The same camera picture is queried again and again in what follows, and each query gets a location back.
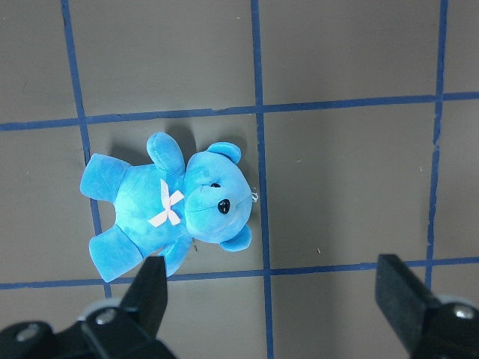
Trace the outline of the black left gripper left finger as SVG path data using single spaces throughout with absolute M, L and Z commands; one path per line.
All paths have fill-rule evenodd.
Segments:
M 94 305 L 69 328 L 17 322 L 1 330 L 2 358 L 175 358 L 156 338 L 168 303 L 165 261 L 148 257 L 122 299 Z

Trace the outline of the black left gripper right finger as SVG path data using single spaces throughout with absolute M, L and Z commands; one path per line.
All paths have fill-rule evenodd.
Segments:
M 478 357 L 478 307 L 434 294 L 395 254 L 378 256 L 375 300 L 410 358 Z

